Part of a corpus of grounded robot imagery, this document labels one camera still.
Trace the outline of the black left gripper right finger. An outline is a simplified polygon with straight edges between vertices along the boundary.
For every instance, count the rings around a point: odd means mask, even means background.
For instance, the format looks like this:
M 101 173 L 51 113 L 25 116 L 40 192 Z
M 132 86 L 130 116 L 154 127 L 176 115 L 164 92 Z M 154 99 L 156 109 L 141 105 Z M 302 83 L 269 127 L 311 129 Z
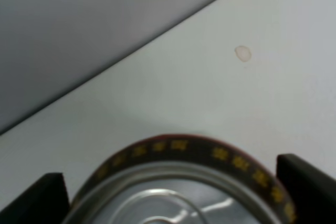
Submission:
M 295 223 L 335 223 L 335 179 L 295 154 L 277 157 L 277 178 L 296 209 Z

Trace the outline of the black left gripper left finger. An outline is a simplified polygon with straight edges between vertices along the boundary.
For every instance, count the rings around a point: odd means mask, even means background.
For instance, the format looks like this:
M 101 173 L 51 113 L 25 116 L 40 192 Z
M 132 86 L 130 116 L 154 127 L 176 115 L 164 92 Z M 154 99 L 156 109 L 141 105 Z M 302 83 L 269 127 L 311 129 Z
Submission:
M 46 173 L 1 211 L 1 223 L 62 223 L 70 210 L 62 173 Z

